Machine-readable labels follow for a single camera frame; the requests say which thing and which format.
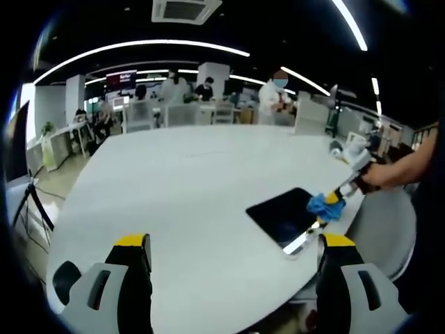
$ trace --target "potted plant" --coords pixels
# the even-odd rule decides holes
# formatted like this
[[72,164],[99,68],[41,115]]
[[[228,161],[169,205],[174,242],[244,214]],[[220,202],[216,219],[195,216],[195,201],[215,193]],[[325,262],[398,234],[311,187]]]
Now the potted plant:
[[45,137],[47,134],[54,132],[54,125],[51,122],[46,122],[42,128],[42,136]]

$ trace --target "human hand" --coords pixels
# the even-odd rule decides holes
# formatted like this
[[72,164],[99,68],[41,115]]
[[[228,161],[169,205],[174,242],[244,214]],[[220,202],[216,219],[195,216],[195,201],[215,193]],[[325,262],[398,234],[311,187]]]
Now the human hand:
[[274,103],[272,104],[272,110],[283,109],[283,103]]
[[393,165],[372,164],[368,172],[362,176],[362,179],[373,186],[379,186],[382,189],[390,189],[390,181],[393,177]]

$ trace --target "wall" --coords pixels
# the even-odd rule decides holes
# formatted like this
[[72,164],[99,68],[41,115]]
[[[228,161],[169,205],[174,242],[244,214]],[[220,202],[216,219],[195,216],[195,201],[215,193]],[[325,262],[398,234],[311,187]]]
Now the wall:
[[40,137],[46,122],[53,123],[56,129],[66,126],[64,86],[35,87],[34,105],[37,137]]

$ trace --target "tablet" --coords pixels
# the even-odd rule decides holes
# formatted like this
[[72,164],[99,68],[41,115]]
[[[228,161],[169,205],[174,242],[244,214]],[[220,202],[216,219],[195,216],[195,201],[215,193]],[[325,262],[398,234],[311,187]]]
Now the tablet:
[[304,189],[294,188],[246,213],[286,254],[294,254],[306,241],[308,229],[318,227],[316,215],[306,210],[311,198]]

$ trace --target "ceiling light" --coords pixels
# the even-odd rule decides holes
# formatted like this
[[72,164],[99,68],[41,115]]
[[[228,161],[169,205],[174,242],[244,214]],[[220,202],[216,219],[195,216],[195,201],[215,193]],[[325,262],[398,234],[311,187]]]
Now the ceiling light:
[[179,73],[191,73],[191,74],[198,74],[200,71],[198,70],[178,70]]
[[85,86],[88,86],[89,84],[93,84],[94,82],[99,82],[99,81],[103,81],[103,80],[106,80],[106,77],[87,81],[87,82],[85,82]]
[[247,81],[247,82],[252,82],[254,84],[259,84],[259,85],[265,85],[266,83],[264,81],[260,81],[260,80],[255,80],[255,79],[251,79],[251,78],[246,78],[246,77],[241,77],[239,75],[229,75],[230,79],[238,79],[238,80],[243,80],[243,81]]
[[150,74],[150,73],[167,73],[168,70],[148,70],[148,71],[137,71],[137,74]]
[[123,42],[123,43],[107,45],[105,47],[99,47],[97,49],[83,52],[82,54],[79,54],[75,57],[72,57],[72,58],[66,60],[66,61],[63,61],[62,63],[54,66],[52,69],[46,71],[44,74],[39,76],[33,82],[33,84],[34,85],[38,84],[44,78],[48,77],[51,73],[54,73],[55,71],[61,69],[62,67],[66,66],[70,63],[73,63],[74,61],[85,58],[87,56],[91,56],[92,54],[97,54],[102,51],[117,49],[120,47],[132,47],[132,46],[137,46],[137,45],[158,45],[158,44],[162,44],[162,45],[189,45],[189,46],[193,46],[193,47],[207,47],[209,49],[217,49],[217,50],[221,50],[221,51],[226,51],[226,52],[238,54],[238,55],[244,56],[244,57],[250,56],[250,54],[247,52],[240,51],[237,49],[232,49],[231,47],[224,47],[222,45],[211,44],[211,43],[196,42],[196,41],[192,41],[192,40],[134,40],[132,42]]
[[371,81],[373,82],[373,88],[374,88],[374,94],[379,95],[380,90],[378,89],[378,81],[376,78],[371,78]]
[[165,78],[165,77],[159,77],[159,78],[136,79],[136,82],[164,81],[164,80],[167,80],[167,78]]
[[[242,77],[240,75],[234,75],[234,74],[229,75],[229,78],[230,79],[237,79],[237,80],[247,81],[247,82],[252,82],[253,84],[259,84],[259,85],[265,85],[266,84],[264,81],[251,79],[251,78],[247,78],[247,77]],[[288,92],[289,94],[297,95],[297,93],[295,93],[293,90],[285,89],[285,91]]]
[[366,45],[366,42],[364,41],[363,35],[360,32],[360,29],[355,23],[354,17],[350,13],[348,7],[343,3],[342,0],[331,0],[334,5],[337,7],[337,9],[340,11],[340,13],[343,15],[344,19],[346,20],[346,23],[348,23],[348,26],[350,30],[353,32],[355,39],[357,43],[359,43],[359,47],[362,51],[368,51],[368,46]]
[[119,74],[126,74],[126,73],[136,73],[136,70],[128,70],[128,71],[121,71],[121,72],[114,72],[110,74],[106,74],[106,77],[111,77],[112,75],[119,75]]
[[293,90],[290,90],[290,89],[285,89],[284,91],[288,92],[289,94],[292,94],[292,95],[297,95],[297,93],[295,93]]
[[377,113],[379,116],[382,115],[382,102],[377,101]]
[[290,75],[293,75],[296,78],[299,78],[299,80],[304,81],[306,84],[311,85],[312,87],[314,87],[315,89],[318,89],[319,91],[321,91],[323,94],[327,95],[327,96],[331,96],[331,94],[324,88],[320,87],[319,85],[317,85],[315,82],[309,80],[308,78],[302,76],[301,74],[298,74],[297,72],[294,72],[290,69],[288,69],[287,67],[282,66],[281,69],[283,71],[285,71],[286,73],[289,73]]

